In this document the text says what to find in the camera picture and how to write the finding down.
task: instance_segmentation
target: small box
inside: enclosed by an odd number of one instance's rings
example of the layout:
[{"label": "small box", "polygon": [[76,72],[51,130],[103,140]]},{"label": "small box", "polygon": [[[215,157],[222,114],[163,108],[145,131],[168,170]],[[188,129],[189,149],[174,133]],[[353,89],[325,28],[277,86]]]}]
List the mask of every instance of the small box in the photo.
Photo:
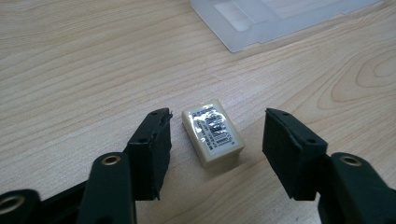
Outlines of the small box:
[{"label": "small box", "polygon": [[219,100],[190,107],[181,117],[204,167],[238,154],[245,147]]}]

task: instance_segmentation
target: wood grain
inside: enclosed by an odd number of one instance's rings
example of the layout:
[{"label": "wood grain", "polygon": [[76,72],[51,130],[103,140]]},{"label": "wood grain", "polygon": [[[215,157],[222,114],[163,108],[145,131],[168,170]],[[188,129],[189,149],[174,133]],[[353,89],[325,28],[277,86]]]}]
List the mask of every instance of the wood grain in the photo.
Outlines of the wood grain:
[{"label": "wood grain", "polygon": [[[180,113],[214,98],[247,146],[204,169]],[[170,167],[162,199],[137,203],[139,223],[319,223],[261,152],[264,110],[292,113],[396,188],[396,2],[238,53],[187,0],[0,2],[0,194],[46,199],[84,181],[165,106]]]}]

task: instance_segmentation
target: barcode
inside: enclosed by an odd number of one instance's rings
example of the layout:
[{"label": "barcode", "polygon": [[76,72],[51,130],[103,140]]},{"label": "barcode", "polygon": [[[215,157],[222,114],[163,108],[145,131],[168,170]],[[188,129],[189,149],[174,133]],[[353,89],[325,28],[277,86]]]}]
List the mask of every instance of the barcode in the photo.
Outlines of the barcode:
[{"label": "barcode", "polygon": [[224,125],[224,119],[222,116],[217,115],[212,111],[212,113],[208,113],[205,118],[206,125],[209,127],[210,133],[215,140],[215,142],[222,146],[231,142],[231,140],[227,136],[227,129]]},{"label": "barcode", "polygon": [[219,144],[219,147],[230,142],[231,140],[228,137],[221,138],[220,140],[216,141],[216,143]]},{"label": "barcode", "polygon": [[205,113],[207,113],[207,112],[212,112],[214,110],[214,108],[212,107],[212,106],[210,106],[209,108],[207,108],[207,109],[205,109],[205,110],[201,110],[200,112],[199,112],[199,114],[205,114]]}]

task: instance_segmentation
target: screw hole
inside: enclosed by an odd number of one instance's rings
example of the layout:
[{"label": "screw hole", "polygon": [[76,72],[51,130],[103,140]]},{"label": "screw hole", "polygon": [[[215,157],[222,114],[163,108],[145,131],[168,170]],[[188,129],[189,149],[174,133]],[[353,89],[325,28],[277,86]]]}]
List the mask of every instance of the screw hole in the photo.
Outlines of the screw hole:
[{"label": "screw hole", "polygon": [[351,165],[351,166],[361,166],[361,161],[359,161],[353,157],[343,156],[340,158],[340,160],[348,165]]},{"label": "screw hole", "polygon": [[306,141],[309,142],[309,143],[316,143],[317,142],[317,140],[312,139],[312,138],[308,138],[308,139],[306,139]]},{"label": "screw hole", "polygon": [[102,164],[103,165],[114,165],[117,162],[121,160],[121,157],[119,156],[108,156],[104,159],[102,159]]},{"label": "screw hole", "polygon": [[20,207],[25,201],[21,195],[11,195],[0,201],[0,215],[9,213]]}]

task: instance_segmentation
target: transparent plastic container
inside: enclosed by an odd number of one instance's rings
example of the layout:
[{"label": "transparent plastic container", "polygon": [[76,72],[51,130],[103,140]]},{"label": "transparent plastic container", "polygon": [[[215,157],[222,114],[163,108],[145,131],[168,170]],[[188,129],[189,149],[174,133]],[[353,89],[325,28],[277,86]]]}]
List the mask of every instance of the transparent plastic container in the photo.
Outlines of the transparent plastic container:
[{"label": "transparent plastic container", "polygon": [[231,51],[288,35],[380,0],[191,0]]}]

